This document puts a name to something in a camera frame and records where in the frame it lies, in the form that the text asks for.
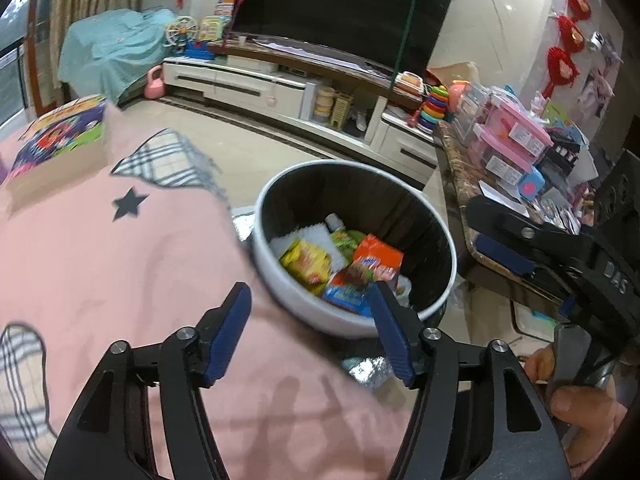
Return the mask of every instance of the screw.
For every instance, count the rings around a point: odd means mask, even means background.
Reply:
[[[178,332],[175,333],[178,339],[186,341],[196,335],[196,329],[193,326],[183,326]]]
[[[422,335],[425,339],[430,339],[432,341],[437,341],[442,337],[442,332],[437,328],[425,328]]]
[[[127,349],[126,341],[116,341],[109,347],[112,354],[122,354]]]
[[[531,240],[536,235],[536,232],[531,227],[522,228],[522,237],[526,240]]]
[[[501,354],[504,354],[509,349],[509,345],[502,339],[494,339],[491,342],[491,346],[496,352],[500,352]]]

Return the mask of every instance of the black star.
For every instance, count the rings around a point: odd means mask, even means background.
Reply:
[[[129,189],[125,196],[113,201],[113,205],[118,208],[113,217],[113,221],[127,214],[137,217],[138,206],[146,197],[148,197],[148,195],[136,195],[136,191],[133,188]]]

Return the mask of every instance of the blanket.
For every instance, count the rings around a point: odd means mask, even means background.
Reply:
[[[166,57],[164,28],[174,17],[167,9],[119,9],[73,23],[62,45],[58,79],[80,97],[104,94],[117,103]]]
[[[108,167],[0,218],[0,431],[14,451],[42,478],[56,433],[113,341],[160,342],[243,281],[252,314],[226,376],[202,390],[230,477],[385,479],[407,410],[381,405],[325,357],[322,337],[273,303],[208,157],[162,124],[134,123],[111,105],[105,118]],[[19,134],[0,144],[4,160]],[[0,188],[0,212],[7,200]],[[30,358],[17,359],[25,348]],[[156,461],[171,478],[157,392]],[[29,402],[18,402],[23,394]]]

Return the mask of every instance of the tv screen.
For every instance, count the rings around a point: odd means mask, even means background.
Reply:
[[[451,0],[416,0],[400,70],[421,74]],[[244,0],[234,32],[305,41],[393,68],[411,0]]]

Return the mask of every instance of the plaid fabric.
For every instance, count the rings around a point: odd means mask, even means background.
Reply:
[[[0,336],[0,433],[27,469],[43,478],[56,443],[44,384],[44,344],[21,325],[8,325]]]
[[[215,163],[181,133],[167,128],[123,158],[111,174],[135,176],[161,187],[202,187],[226,200],[213,177]]]

